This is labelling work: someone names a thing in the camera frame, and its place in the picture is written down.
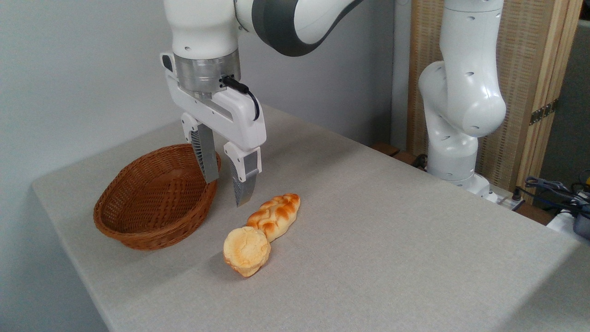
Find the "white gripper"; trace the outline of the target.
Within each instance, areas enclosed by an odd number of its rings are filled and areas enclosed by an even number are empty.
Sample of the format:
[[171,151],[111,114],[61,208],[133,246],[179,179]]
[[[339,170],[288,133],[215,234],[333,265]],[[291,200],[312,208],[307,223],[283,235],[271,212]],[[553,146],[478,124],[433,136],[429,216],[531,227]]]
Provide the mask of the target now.
[[261,172],[259,146],[267,139],[263,111],[255,117],[253,99],[232,88],[211,96],[192,96],[181,88],[173,54],[160,54],[160,62],[172,100],[185,111],[181,116],[184,137],[207,183],[219,178],[213,131],[229,141],[224,151],[230,159],[236,205],[242,206],[251,199]]

